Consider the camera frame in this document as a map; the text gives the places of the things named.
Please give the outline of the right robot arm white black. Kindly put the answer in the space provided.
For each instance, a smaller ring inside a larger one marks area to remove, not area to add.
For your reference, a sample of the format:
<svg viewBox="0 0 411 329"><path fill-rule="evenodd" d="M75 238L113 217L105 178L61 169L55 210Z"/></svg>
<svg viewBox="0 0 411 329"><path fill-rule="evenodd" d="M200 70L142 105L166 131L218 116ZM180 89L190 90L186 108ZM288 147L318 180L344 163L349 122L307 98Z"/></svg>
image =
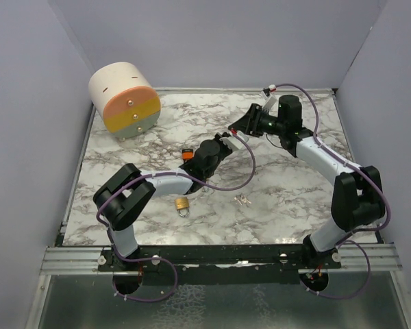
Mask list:
<svg viewBox="0 0 411 329"><path fill-rule="evenodd" d="M228 128L253 137L278 136L284 150L308 163L332 184L331 218L303 240L302 263L316 268L339 243L386 214L380 195L381 177L375 167L349 162L316 139L313 131L303 125L297 96L283 95L277 102L277 115L272 116L266 106L253 103Z"/></svg>

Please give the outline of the small silver key bunch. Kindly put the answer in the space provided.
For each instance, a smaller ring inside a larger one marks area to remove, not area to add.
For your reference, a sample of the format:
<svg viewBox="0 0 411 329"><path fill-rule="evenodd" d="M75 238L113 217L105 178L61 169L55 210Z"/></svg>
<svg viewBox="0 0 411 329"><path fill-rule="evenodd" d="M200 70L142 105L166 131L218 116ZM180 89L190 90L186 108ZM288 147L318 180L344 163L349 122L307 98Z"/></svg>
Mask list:
<svg viewBox="0 0 411 329"><path fill-rule="evenodd" d="M247 199L245 195L237 195L234 197L234 200L237 201L240 205L250 206L252 202Z"/></svg>

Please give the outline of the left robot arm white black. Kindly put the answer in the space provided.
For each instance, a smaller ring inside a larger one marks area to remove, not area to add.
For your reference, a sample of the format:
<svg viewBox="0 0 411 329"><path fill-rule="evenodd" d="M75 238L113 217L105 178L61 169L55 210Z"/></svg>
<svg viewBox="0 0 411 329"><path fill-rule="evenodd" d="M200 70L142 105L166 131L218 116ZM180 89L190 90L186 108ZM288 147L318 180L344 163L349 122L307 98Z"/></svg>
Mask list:
<svg viewBox="0 0 411 329"><path fill-rule="evenodd" d="M116 249L116 265L125 271L136 266L138 243L134 222L153 197L198 191L226 157L244 147L235 136L216 134L166 175L161 171L141 171L131 163L123 165L92 197L98 213L105 217L109 240Z"/></svg>

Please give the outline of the orange black padlock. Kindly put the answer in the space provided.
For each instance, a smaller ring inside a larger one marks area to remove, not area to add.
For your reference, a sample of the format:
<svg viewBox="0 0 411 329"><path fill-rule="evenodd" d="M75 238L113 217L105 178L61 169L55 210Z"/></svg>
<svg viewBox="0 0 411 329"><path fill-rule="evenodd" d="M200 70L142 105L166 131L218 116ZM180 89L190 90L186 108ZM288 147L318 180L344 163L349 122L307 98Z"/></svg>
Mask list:
<svg viewBox="0 0 411 329"><path fill-rule="evenodd" d="M194 150L191 148L182 149L182 160L187 162L194 157L194 154Z"/></svg>

